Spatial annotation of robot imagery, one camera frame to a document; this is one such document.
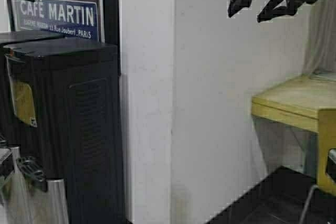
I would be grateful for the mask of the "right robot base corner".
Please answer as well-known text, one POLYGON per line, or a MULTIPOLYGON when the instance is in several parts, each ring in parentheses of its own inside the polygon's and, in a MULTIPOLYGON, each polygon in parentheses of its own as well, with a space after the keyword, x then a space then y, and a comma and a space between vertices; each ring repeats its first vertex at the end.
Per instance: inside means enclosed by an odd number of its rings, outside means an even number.
POLYGON ((336 149, 330 149, 327 157, 326 174, 336 182, 336 149))

